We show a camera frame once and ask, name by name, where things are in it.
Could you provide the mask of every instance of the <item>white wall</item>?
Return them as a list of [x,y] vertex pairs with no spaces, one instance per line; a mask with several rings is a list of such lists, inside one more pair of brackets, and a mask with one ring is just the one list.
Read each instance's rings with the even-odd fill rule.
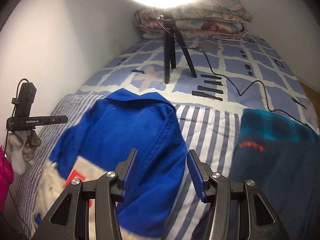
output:
[[240,0],[253,16],[250,34],[264,38],[295,75],[320,89],[320,27],[303,0]]
[[139,7],[131,0],[22,0],[0,33],[0,145],[20,79],[37,88],[31,116],[50,115],[66,94],[141,39],[132,20]]

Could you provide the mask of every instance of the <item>blue fabric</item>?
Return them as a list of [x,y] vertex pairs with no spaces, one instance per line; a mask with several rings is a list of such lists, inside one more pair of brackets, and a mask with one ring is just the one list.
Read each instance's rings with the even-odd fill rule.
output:
[[187,153],[175,108],[161,95],[120,89],[97,100],[78,125],[63,133],[50,160],[67,179],[77,156],[113,171],[132,148],[138,149],[140,162],[130,197],[117,206],[119,224],[140,236],[161,237]]
[[287,117],[245,109],[228,179],[253,179],[291,240],[306,239],[320,217],[320,139]]

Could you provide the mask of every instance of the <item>screw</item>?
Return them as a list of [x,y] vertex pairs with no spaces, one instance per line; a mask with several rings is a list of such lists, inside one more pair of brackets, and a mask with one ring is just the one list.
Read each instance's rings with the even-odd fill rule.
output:
[[254,186],[255,184],[256,184],[256,183],[255,183],[252,179],[248,179],[248,180],[247,180],[247,185],[248,185],[248,186],[251,186],[251,187],[252,187],[252,186]]
[[210,176],[213,179],[219,179],[221,177],[220,173],[217,173],[217,172],[211,173]]
[[79,179],[73,179],[72,181],[71,181],[71,184],[72,185],[77,185],[77,184],[79,184],[80,183],[80,180]]
[[116,173],[114,171],[107,172],[107,177],[109,177],[109,178],[113,178],[115,175],[116,175]]

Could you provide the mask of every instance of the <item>cable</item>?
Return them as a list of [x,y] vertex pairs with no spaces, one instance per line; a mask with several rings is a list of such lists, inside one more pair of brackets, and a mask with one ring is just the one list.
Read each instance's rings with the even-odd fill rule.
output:
[[[22,83],[22,81],[29,82],[29,80],[26,79],[26,78],[23,78],[23,79],[21,79],[21,80],[19,81],[18,86],[17,86],[17,90],[16,90],[16,98],[18,98],[19,87],[20,87],[20,84]],[[14,106],[14,108],[13,108],[11,117],[13,117],[15,110],[16,110],[16,106]],[[14,202],[13,196],[12,196],[11,191],[10,191],[10,189],[9,189],[10,183],[9,183],[9,181],[7,180],[7,177],[6,177],[6,174],[5,174],[5,170],[4,170],[4,159],[5,159],[5,156],[6,156],[6,153],[5,153],[5,152],[6,152],[6,150],[7,150],[8,135],[9,135],[9,131],[7,130],[7,134],[6,134],[6,136],[5,136],[5,143],[4,143],[4,156],[3,156],[3,159],[2,159],[3,176],[4,176],[4,179],[5,179],[5,180],[7,181],[7,183],[8,183],[8,191],[9,191],[10,197],[11,197],[11,199],[12,199],[13,205],[14,205],[14,207],[15,207],[15,209],[16,209],[17,215],[18,215],[18,217],[20,218],[20,220],[23,222],[23,224],[27,227],[28,232],[29,232],[29,235],[30,235],[30,239],[31,239],[31,231],[30,231],[30,228],[28,227],[27,223],[21,218],[21,216],[20,216],[20,214],[19,214],[19,212],[18,212],[17,205],[16,205],[16,203]]]
[[[162,24],[160,23],[160,21],[158,20],[158,18],[156,17],[156,15],[155,15],[155,13],[154,13],[154,11],[153,11],[153,7],[151,7],[151,10],[152,10],[153,16],[155,17],[155,19],[157,20],[157,22],[159,23],[159,25],[160,25],[167,33],[169,33],[169,34],[175,39],[175,41],[179,44],[177,38],[176,38],[174,35],[172,35],[165,27],[162,26]],[[210,70],[211,70],[212,74],[214,74],[214,75],[216,75],[216,76],[225,77],[225,78],[235,87],[235,89],[237,90],[238,95],[239,95],[240,97],[241,97],[254,83],[258,83],[258,82],[261,83],[261,84],[263,85],[264,93],[265,93],[265,96],[266,96],[267,108],[268,108],[268,110],[269,110],[270,112],[276,112],[276,111],[277,111],[277,112],[282,112],[282,113],[286,114],[287,116],[291,117],[292,119],[294,119],[296,122],[298,122],[298,123],[300,123],[300,124],[302,124],[302,125],[305,125],[305,126],[307,126],[308,128],[310,128],[311,130],[313,130],[310,126],[308,126],[307,124],[305,124],[305,123],[301,122],[300,120],[294,118],[291,114],[287,113],[287,112],[284,111],[284,110],[281,110],[281,109],[273,109],[273,110],[271,110],[270,107],[269,107],[269,102],[268,102],[268,98],[267,98],[267,90],[266,90],[265,84],[264,84],[261,80],[255,80],[255,81],[253,81],[242,93],[240,93],[240,91],[239,91],[239,89],[237,88],[237,86],[231,81],[231,79],[230,79],[229,77],[227,77],[227,76],[225,76],[225,75],[223,75],[223,74],[217,74],[217,73],[215,73],[215,72],[212,70],[212,67],[211,67],[209,58],[208,58],[208,56],[206,55],[206,53],[202,50],[202,48],[188,48],[188,47],[184,47],[184,48],[201,51],[201,52],[204,54],[204,56],[205,56],[205,58],[206,58],[206,60],[207,60],[207,62],[208,62],[208,65],[209,65],[209,67],[210,67]]]

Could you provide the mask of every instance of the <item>gloved hand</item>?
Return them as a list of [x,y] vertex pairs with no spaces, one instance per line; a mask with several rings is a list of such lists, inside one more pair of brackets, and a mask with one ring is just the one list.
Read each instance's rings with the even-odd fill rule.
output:
[[26,171],[26,163],[35,164],[34,151],[41,145],[36,131],[16,131],[8,136],[6,154],[11,159],[14,172],[22,175]]

